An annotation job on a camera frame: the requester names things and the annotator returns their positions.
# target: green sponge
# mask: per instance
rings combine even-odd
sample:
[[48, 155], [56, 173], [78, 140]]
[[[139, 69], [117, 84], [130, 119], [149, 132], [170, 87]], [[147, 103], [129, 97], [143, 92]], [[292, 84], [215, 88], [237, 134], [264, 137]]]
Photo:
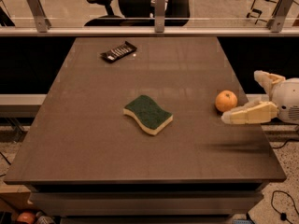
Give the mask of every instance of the green sponge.
[[156, 135], [173, 120], [173, 115], [162, 110], [147, 95], [140, 95], [125, 106], [123, 114], [135, 119], [141, 129], [151, 135]]

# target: metal bracket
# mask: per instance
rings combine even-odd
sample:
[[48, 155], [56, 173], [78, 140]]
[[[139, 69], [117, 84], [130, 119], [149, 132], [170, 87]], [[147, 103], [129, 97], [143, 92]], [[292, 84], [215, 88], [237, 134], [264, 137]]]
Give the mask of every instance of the metal bracket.
[[165, 0], [155, 2], [155, 32], [162, 33], [165, 27]]
[[278, 2], [278, 5], [273, 12], [272, 19], [270, 19], [267, 23], [267, 27], [271, 30], [271, 32], [281, 32], [293, 1], [294, 0], [280, 0]]
[[37, 31], [39, 33], [46, 33], [50, 28], [50, 21], [46, 17], [40, 0], [27, 0], [27, 3], [34, 16]]

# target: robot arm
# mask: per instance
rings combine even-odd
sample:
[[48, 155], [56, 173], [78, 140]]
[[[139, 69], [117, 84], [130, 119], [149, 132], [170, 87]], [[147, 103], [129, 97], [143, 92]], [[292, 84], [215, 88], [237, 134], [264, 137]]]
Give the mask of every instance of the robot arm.
[[254, 79], [263, 87], [267, 95], [271, 97], [271, 91], [274, 85], [278, 84], [281, 81], [286, 80], [285, 77], [271, 74], [265, 71], [255, 71]]
[[278, 116], [278, 107], [273, 102], [253, 101], [222, 114], [227, 124], [265, 123]]

